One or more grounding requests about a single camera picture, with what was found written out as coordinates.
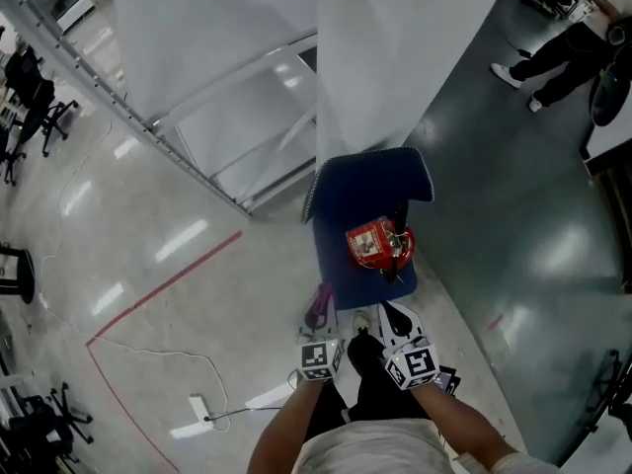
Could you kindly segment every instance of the person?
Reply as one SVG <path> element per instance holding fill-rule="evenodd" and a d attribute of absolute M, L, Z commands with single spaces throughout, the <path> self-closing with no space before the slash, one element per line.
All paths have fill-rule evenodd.
<path fill-rule="evenodd" d="M 569 62 L 560 75 L 531 95 L 528 106 L 532 112 L 562 100 L 593 79 L 612 60 L 614 51 L 607 42 L 608 27 L 632 16 L 632 0 L 590 1 L 596 5 L 596 10 L 540 47 L 530 59 L 511 68 L 492 63 L 491 69 L 498 77 L 519 88 L 524 80 Z"/>
<path fill-rule="evenodd" d="M 370 319 L 357 311 L 347 349 L 361 378 L 357 404 L 346 409 L 331 380 L 301 381 L 262 433 L 248 474 L 452 473 L 431 421 L 454 451 L 489 472 L 559 473 L 516 452 L 478 411 L 434 383 L 400 390 L 369 329 Z"/>

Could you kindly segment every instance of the white desk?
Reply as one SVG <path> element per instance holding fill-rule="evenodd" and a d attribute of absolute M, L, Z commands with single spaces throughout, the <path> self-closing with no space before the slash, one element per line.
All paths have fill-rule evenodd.
<path fill-rule="evenodd" d="M 218 78 L 314 34 L 316 5 L 316 0 L 115 0 L 130 103 L 147 120 L 165 115 Z M 213 95 L 180 121 L 178 130 L 199 169 L 216 175 L 236 198 L 315 156 L 310 122 L 296 142 L 272 157 L 315 103 L 316 75 L 293 56 Z M 265 176 L 258 178 L 263 169 Z"/>

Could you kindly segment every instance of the white sneaker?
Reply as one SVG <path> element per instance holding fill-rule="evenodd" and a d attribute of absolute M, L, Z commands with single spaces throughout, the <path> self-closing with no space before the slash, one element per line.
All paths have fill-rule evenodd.
<path fill-rule="evenodd" d="M 529 99 L 529 109 L 532 113 L 537 113 L 540 109 L 542 109 L 542 104 L 535 98 L 533 94 L 531 94 L 531 98 Z"/>
<path fill-rule="evenodd" d="M 517 79 L 513 79 L 510 74 L 510 69 L 505 65 L 501 65 L 500 63 L 492 63 L 490 65 L 492 72 L 494 72 L 498 77 L 503 79 L 507 84 L 513 86 L 514 88 L 519 88 L 522 86 L 522 81 L 518 81 Z"/>
<path fill-rule="evenodd" d="M 354 329 L 354 335 L 358 334 L 361 329 L 366 329 L 370 333 L 371 317 L 366 313 L 366 311 L 358 310 L 354 313 L 352 326 Z"/>

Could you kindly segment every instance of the white backdrop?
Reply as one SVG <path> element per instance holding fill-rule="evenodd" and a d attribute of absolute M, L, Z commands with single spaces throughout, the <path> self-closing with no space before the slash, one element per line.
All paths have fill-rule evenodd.
<path fill-rule="evenodd" d="M 319 0 L 319 162 L 401 145 L 495 1 Z"/>

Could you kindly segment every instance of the black trousers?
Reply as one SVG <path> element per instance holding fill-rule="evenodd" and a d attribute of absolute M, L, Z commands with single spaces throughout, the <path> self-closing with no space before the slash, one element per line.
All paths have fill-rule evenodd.
<path fill-rule="evenodd" d="M 593 79 L 612 57 L 612 47 L 585 24 L 578 23 L 540 47 L 532 58 L 510 68 L 510 74 L 513 79 L 524 81 L 568 61 L 564 72 L 533 94 L 543 106 L 550 106 Z"/>
<path fill-rule="evenodd" d="M 424 408 L 410 391 L 400 390 L 384 369 L 384 346 L 366 331 L 360 331 L 349 343 L 347 355 L 361 378 L 357 404 L 349 409 L 353 422 L 395 420 L 398 418 L 428 419 Z M 347 404 L 329 381 L 323 387 L 312 414 L 305 441 L 345 424 L 342 411 Z"/>

